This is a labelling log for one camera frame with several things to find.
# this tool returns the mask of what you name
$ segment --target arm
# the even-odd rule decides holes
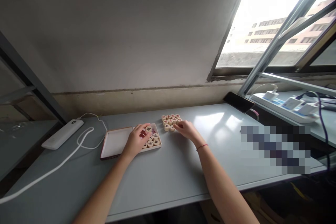
[[[74,224],[105,223],[117,188],[128,165],[139,151],[141,151],[143,145],[152,134],[150,132],[143,139],[140,139],[140,134],[144,134],[141,132],[142,129],[148,125],[149,124],[139,124],[130,133],[120,158],[79,212],[73,222]]]
[[[184,137],[189,138],[196,148],[206,144],[191,122],[182,121],[179,126],[174,124],[174,127]],[[210,196],[223,221],[227,224],[259,223],[241,193],[212,154],[210,148],[203,146],[197,151]]]

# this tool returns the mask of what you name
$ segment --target white power strip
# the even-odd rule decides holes
[[[258,103],[261,103],[262,105],[265,105],[266,107],[269,107],[270,109],[298,122],[298,123],[310,123],[314,122],[317,119],[319,119],[319,115],[311,114],[311,115],[302,115],[297,112],[299,107],[295,108],[294,110],[289,110],[282,105],[285,103],[283,100],[280,100],[278,98],[275,98],[274,100],[266,100],[263,98],[264,93],[258,93],[251,96],[251,100],[254,100]]]

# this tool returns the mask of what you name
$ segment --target hand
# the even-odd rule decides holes
[[[182,134],[182,136],[190,139],[197,147],[206,144],[201,134],[197,131],[192,122],[181,121],[179,125],[174,124],[174,128]]]
[[[129,134],[127,143],[120,157],[132,161],[133,158],[142,150],[142,147],[149,140],[149,137],[152,135],[151,132],[146,134],[146,132],[143,130],[148,125],[150,124],[138,124],[134,128],[134,130]]]

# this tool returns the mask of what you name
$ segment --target pixelated area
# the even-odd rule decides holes
[[[310,174],[309,138],[308,126],[242,126],[242,158],[269,159],[282,174]]]

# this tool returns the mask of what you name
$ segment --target black phone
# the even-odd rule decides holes
[[[227,93],[223,100],[243,113],[246,113],[254,105],[254,102],[232,92]]]

